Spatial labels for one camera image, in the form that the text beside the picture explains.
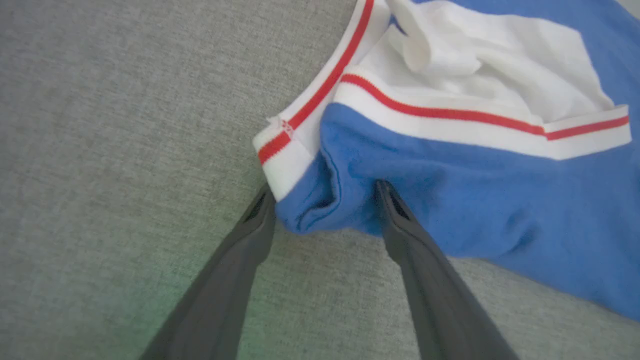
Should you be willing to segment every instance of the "blue and white garment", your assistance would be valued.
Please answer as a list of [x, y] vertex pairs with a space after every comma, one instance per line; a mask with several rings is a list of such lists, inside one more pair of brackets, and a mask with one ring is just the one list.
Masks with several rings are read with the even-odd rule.
[[640, 24], [613, 0], [457, 3], [359, 0], [253, 141], [279, 218], [379, 235], [386, 179], [446, 254], [640, 320]]

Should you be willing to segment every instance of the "blue fabric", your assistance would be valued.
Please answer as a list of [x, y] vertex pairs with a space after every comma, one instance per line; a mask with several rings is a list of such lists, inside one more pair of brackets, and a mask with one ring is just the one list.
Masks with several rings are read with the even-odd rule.
[[[603, 88], [630, 105], [640, 136], [640, 26], [614, 1], [456, 1], [543, 17], [581, 31]], [[555, 161], [412, 138], [331, 104], [321, 152], [276, 207], [297, 233], [353, 227], [380, 235], [372, 201], [389, 180], [442, 250], [485, 258], [640, 321], [638, 142]]]

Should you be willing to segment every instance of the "gray tablecloth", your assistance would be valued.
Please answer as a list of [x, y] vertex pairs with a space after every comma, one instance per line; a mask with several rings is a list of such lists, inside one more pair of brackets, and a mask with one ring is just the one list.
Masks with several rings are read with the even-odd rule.
[[[0, 2], [0, 357], [134, 359], [264, 178], [250, 145], [354, 0]], [[640, 324], [456, 268], [522, 359], [640, 359]], [[416, 359], [379, 239], [276, 229], [241, 359]]]

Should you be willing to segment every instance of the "red stripe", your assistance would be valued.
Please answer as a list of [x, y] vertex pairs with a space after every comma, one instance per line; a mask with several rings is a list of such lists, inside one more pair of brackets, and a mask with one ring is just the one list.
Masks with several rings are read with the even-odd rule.
[[405, 104], [386, 96], [375, 85], [368, 82], [364, 78], [353, 74], [346, 74], [341, 80], [343, 83], [350, 83], [364, 89], [370, 93], [376, 100], [384, 104], [386, 107], [396, 110], [401, 113], [418, 117], [431, 117], [439, 119], [452, 119], [472, 122], [482, 122], [483, 124], [491, 124], [496, 126], [508, 127], [510, 129], [523, 131], [538, 136], [544, 136], [547, 140], [558, 140], [562, 138], [568, 138], [571, 136], [582, 135], [586, 133], [592, 133], [604, 129], [611, 129], [613, 127], [623, 126], [629, 122], [629, 116], [621, 117], [619, 119], [606, 120], [597, 122], [595, 124], [582, 125], [577, 127], [571, 127], [569, 129], [554, 131], [553, 133], [546, 133], [541, 126], [535, 126], [523, 121], [511, 119], [508, 117], [502, 117], [500, 115], [494, 115], [489, 113], [483, 113], [480, 111], [471, 110], [455, 110], [455, 109], [443, 109], [443, 108], [421, 108]]
[[[371, 12], [373, 10], [373, 2], [374, 0], [367, 0], [365, 3], [356, 31], [353, 33], [353, 37], [351, 38], [351, 41], [349, 41], [347, 49], [340, 57], [340, 60], [338, 60], [338, 64], [333, 68], [329, 77], [326, 78], [324, 83], [320, 86], [320, 89], [318, 89], [313, 97], [311, 97], [311, 99], [288, 121], [289, 125], [293, 129], [297, 129], [298, 126], [300, 126], [300, 124], [302, 124], [316, 109], [316, 107], [320, 105], [320, 102], [322, 102], [327, 94], [329, 94], [331, 89], [340, 79], [340, 75], [344, 72], [344, 68], [349, 65], [349, 62], [358, 49], [358, 45], [360, 45], [360, 41], [367, 29], [369, 19], [371, 18]], [[264, 164], [268, 159], [270, 159], [270, 157], [282, 150], [282, 148], [284, 148], [290, 141], [291, 139], [289, 138], [289, 135], [284, 131], [281, 132], [258, 151], [260, 163]]]

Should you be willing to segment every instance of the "blue garment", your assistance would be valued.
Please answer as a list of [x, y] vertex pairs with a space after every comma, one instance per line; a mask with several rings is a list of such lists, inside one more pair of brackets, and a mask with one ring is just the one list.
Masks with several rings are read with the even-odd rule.
[[321, 152], [276, 206], [296, 233], [380, 235], [372, 200], [390, 181], [442, 250], [485, 258], [640, 321], [640, 23], [613, 0], [457, 0], [582, 33], [604, 92], [630, 105], [631, 143], [552, 160], [400, 135], [333, 103]]

